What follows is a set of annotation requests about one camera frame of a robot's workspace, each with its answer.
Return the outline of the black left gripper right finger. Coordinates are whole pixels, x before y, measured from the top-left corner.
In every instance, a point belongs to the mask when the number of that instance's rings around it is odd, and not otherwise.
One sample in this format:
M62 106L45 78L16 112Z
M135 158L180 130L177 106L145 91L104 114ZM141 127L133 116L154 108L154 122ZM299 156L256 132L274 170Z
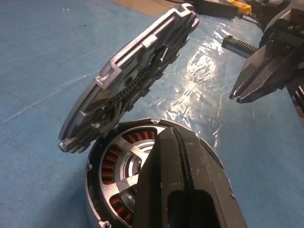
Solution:
M184 174L183 228L247 228L222 164L195 133L173 128Z

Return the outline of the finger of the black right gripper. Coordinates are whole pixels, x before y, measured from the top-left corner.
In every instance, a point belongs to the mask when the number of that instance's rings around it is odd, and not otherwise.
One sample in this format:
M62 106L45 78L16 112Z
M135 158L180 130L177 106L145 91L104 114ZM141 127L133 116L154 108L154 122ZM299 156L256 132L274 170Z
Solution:
M263 45L245 61L229 95L230 99L244 99L257 89L255 80L273 59L271 49Z
M278 89L287 88L294 93L299 85L304 84L304 58L292 61L284 58L281 63L272 60L245 75L242 71L237 80L237 102L251 103Z

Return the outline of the grey motor base copper windings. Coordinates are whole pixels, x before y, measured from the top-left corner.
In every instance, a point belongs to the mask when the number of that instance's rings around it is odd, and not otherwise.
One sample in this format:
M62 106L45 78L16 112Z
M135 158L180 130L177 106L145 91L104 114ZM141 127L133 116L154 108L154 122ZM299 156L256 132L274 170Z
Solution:
M92 228L133 228L139 172L157 135L171 127L186 128L166 120L141 119L119 124L94 144L85 170Z

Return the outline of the grey motor cover circuit board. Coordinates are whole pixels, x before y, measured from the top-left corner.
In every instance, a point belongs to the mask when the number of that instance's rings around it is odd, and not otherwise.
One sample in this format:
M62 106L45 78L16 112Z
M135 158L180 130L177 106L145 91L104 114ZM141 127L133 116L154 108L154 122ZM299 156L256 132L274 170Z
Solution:
M67 116L58 137L60 150L82 153L106 137L179 57L198 24L194 7L181 4L114 54Z

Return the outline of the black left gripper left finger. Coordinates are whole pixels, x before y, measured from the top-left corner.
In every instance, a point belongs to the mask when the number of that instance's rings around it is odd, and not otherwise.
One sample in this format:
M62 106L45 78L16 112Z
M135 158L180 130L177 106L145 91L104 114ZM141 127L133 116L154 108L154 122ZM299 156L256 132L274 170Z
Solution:
M187 143L196 135L166 128L155 139L136 185L133 228L196 228L194 183Z

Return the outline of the black box with yellow plug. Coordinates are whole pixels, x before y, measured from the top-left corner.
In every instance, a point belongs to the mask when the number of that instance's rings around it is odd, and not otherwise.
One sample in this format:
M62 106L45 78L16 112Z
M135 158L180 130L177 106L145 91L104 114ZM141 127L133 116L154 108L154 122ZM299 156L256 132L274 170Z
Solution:
M200 15L233 19L248 16L251 6L239 0L193 0L192 5Z

